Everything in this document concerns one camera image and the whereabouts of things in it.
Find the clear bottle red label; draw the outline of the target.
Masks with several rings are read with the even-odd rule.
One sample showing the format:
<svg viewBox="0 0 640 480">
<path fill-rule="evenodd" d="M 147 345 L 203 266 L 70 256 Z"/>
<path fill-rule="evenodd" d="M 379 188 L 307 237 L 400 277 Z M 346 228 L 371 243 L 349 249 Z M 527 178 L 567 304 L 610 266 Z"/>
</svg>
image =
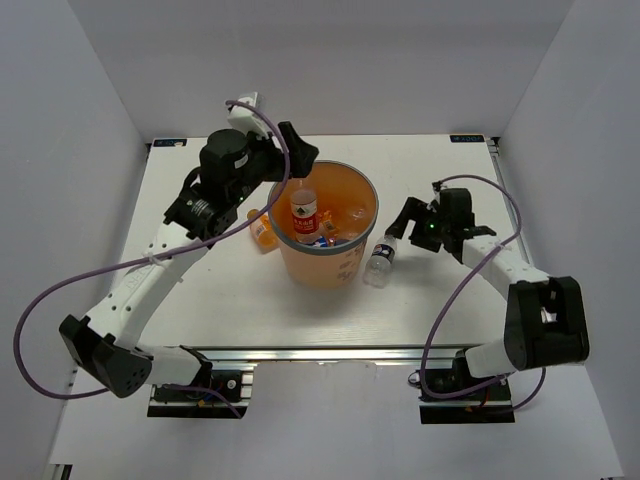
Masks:
<svg viewBox="0 0 640 480">
<path fill-rule="evenodd" d="M 290 208 L 296 240 L 313 244 L 321 236 L 316 192 L 310 188 L 295 190 L 290 196 Z"/>
</svg>

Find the orange juice bottle wide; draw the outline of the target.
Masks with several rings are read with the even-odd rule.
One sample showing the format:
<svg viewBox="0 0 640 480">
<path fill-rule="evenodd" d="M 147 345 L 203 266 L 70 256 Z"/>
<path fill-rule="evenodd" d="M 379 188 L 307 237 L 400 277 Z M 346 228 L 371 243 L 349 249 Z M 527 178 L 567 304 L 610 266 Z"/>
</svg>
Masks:
<svg viewBox="0 0 640 480">
<path fill-rule="evenodd" d="M 329 237 L 336 236 L 340 229 L 337 226 L 333 214 L 330 210 L 325 210 L 319 214 L 319 225 L 322 231 Z"/>
</svg>

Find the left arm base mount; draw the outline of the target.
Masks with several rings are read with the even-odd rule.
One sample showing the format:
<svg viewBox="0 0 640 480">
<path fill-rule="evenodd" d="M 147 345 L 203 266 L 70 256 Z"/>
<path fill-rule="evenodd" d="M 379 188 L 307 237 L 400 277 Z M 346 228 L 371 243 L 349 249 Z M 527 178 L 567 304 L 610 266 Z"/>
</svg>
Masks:
<svg viewBox="0 0 640 480">
<path fill-rule="evenodd" d="M 211 372 L 199 390 L 153 386 L 147 406 L 149 418 L 240 419 L 247 412 L 256 360 L 241 351 L 202 350 Z"/>
</svg>

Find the clear bottle blue label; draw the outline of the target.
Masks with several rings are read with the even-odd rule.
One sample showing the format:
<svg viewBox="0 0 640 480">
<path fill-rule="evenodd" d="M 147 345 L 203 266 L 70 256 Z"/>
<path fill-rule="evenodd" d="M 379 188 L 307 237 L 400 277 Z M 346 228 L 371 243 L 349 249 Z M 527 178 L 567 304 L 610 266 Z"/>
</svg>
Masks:
<svg viewBox="0 0 640 480">
<path fill-rule="evenodd" d="M 351 241 L 361 235 L 369 223 L 369 212 L 364 206 L 348 206 L 340 214 L 338 238 Z"/>
</svg>

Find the clear bottle black cap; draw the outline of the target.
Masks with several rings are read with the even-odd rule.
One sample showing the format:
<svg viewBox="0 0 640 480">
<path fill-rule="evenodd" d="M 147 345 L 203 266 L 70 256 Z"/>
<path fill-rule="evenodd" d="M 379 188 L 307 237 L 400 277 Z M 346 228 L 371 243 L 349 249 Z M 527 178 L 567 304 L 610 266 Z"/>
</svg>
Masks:
<svg viewBox="0 0 640 480">
<path fill-rule="evenodd" d="M 384 288 L 388 284 L 396 250 L 397 239 L 392 235 L 384 235 L 377 241 L 365 266 L 365 284 L 376 288 Z"/>
</svg>

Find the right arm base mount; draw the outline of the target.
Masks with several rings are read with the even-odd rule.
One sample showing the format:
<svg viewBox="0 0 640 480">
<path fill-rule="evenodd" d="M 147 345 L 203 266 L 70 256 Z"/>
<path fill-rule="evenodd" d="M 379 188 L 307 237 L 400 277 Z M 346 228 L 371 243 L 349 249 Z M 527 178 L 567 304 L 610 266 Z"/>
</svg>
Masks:
<svg viewBox="0 0 640 480">
<path fill-rule="evenodd" d="M 423 425 L 510 424 L 515 422 L 511 390 L 506 380 L 479 388 L 486 378 L 469 373 L 465 351 L 450 366 L 427 367 L 408 376 L 419 390 L 419 413 Z"/>
</svg>

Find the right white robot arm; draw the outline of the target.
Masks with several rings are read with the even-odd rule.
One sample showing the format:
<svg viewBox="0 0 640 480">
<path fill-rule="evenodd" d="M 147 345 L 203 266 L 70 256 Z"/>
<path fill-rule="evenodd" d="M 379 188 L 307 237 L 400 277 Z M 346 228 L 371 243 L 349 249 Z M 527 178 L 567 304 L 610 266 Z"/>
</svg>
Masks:
<svg viewBox="0 0 640 480">
<path fill-rule="evenodd" d="M 477 224 L 467 189 L 442 189 L 431 202 L 408 198 L 386 232 L 396 239 L 407 235 L 412 245 L 434 253 L 445 250 L 506 302 L 502 337 L 456 355 L 451 384 L 459 396 L 477 397 L 492 377 L 588 358 L 579 283 L 531 266 L 493 229 Z"/>
</svg>

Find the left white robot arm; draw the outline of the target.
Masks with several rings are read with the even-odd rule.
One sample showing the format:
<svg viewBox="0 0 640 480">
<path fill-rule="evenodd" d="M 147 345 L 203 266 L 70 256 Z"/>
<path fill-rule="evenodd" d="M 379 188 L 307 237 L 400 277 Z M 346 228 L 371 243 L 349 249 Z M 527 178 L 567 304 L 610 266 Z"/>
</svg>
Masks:
<svg viewBox="0 0 640 480">
<path fill-rule="evenodd" d="M 142 333 L 183 275 L 211 249 L 211 240 L 238 219 L 238 208 L 264 182 L 305 178 L 319 155 L 288 122 L 282 139 L 223 129 L 212 133 L 200 164 L 186 176 L 164 214 L 142 265 L 131 268 L 83 318 L 59 327 L 76 363 L 108 391 L 126 398 L 142 385 L 177 385 L 199 399 L 211 387 L 212 364 L 184 346 L 150 347 Z"/>
</svg>

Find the small orange juice bottle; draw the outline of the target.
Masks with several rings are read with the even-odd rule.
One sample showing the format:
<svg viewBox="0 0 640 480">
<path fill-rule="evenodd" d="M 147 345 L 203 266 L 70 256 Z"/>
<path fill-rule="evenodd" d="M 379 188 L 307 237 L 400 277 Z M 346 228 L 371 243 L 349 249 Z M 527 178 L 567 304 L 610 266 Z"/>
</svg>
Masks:
<svg viewBox="0 0 640 480">
<path fill-rule="evenodd" d="M 247 219 L 251 221 L 249 230 L 252 239 L 262 253 L 269 253 L 278 247 L 277 236 L 273 231 L 267 214 L 259 214 L 257 209 L 251 209 L 247 213 Z"/>
</svg>

